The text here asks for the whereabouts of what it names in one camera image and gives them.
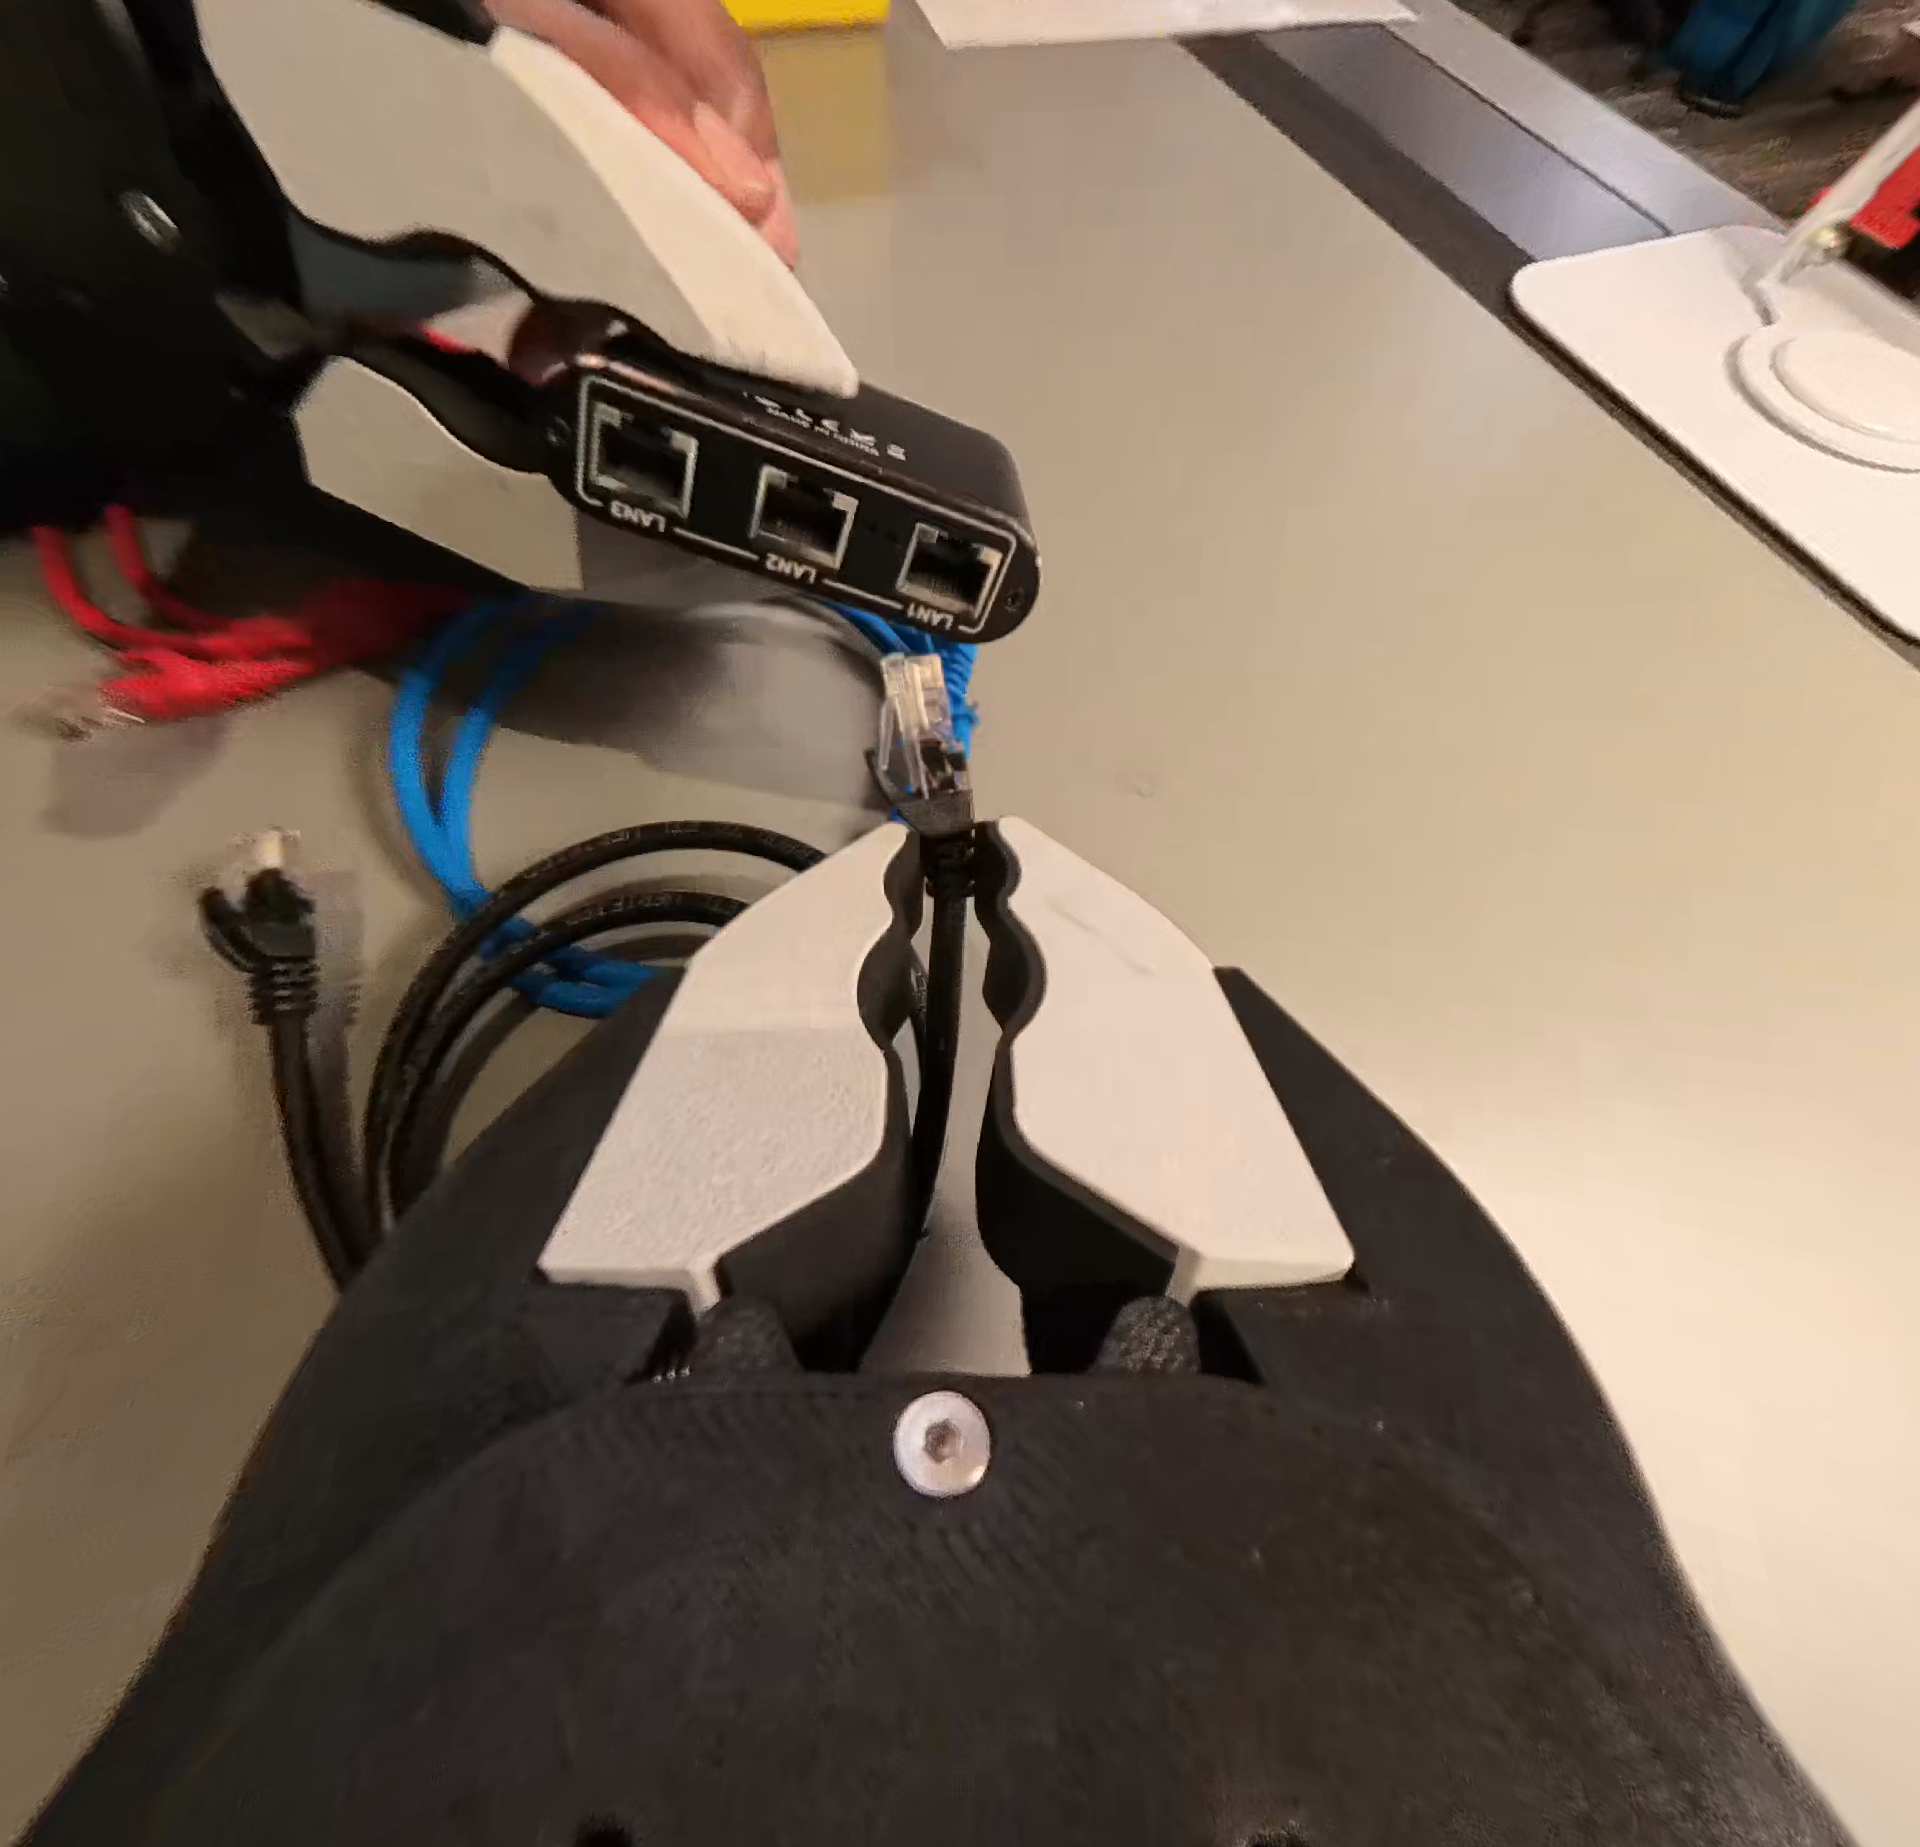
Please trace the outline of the black ethernet port hub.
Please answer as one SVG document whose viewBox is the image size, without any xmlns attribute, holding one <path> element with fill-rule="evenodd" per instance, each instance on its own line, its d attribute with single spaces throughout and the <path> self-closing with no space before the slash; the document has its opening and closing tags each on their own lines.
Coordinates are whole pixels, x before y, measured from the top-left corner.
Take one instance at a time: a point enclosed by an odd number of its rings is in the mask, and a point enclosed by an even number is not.
<svg viewBox="0 0 1920 1847">
<path fill-rule="evenodd" d="M 584 351 L 546 450 L 564 502 L 626 540 L 949 642 L 1012 635 L 1039 592 L 1008 450 L 899 395 Z"/>
</svg>

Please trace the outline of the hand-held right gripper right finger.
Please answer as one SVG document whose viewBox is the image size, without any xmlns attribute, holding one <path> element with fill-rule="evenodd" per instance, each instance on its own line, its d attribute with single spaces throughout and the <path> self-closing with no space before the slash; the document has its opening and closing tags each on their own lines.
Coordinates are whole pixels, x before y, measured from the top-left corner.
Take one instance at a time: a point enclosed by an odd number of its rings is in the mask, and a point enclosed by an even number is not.
<svg viewBox="0 0 1920 1847">
<path fill-rule="evenodd" d="M 1029 819 L 979 849 L 995 1020 L 971 1159 L 991 1262 L 1039 1304 L 1342 1280 L 1353 1245 L 1196 935 Z"/>
</svg>

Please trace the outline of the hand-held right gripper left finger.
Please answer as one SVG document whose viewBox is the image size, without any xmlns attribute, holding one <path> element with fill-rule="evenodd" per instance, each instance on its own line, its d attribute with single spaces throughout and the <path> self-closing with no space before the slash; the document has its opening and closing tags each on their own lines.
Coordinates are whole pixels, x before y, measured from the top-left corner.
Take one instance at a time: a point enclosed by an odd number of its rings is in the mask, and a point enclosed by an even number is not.
<svg viewBox="0 0 1920 1847">
<path fill-rule="evenodd" d="M 558 1287 L 762 1298 L 861 1339 L 914 1249 L 904 1071 L 918 847 L 876 823 L 685 970 L 541 1252 Z"/>
</svg>

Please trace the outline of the person's left hand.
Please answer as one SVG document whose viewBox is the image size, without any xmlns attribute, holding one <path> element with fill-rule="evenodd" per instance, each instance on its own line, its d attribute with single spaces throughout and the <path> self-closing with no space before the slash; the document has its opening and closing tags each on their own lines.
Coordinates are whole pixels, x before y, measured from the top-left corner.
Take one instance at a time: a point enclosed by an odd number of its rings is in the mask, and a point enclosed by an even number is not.
<svg viewBox="0 0 1920 1847">
<path fill-rule="evenodd" d="M 480 0 L 573 59 L 797 267 L 797 203 L 762 59 L 718 0 Z"/>
</svg>

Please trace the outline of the teal bag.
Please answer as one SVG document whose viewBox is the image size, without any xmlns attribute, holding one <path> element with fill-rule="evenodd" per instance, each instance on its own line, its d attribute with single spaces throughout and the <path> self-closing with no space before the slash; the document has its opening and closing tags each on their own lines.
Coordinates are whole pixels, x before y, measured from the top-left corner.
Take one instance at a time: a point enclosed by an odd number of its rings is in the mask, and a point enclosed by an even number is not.
<svg viewBox="0 0 1920 1847">
<path fill-rule="evenodd" d="M 1833 38 L 1860 0 L 1695 0 L 1662 59 L 1698 112 L 1740 112 Z"/>
</svg>

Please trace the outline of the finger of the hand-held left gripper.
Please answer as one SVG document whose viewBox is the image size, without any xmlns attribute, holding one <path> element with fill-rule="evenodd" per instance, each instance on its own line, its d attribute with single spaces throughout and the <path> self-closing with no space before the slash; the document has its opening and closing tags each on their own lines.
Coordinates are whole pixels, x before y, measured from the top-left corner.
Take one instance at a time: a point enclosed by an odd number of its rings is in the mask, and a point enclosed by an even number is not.
<svg viewBox="0 0 1920 1847">
<path fill-rule="evenodd" d="M 191 4 L 228 103 L 310 228 L 370 250 L 445 241 L 691 362 L 861 391 L 755 228 L 537 38 L 471 40 L 374 0 Z"/>
<path fill-rule="evenodd" d="M 296 436 L 316 493 L 522 588 L 584 592 L 563 411 L 496 358 L 357 330 L 310 373 Z"/>
</svg>

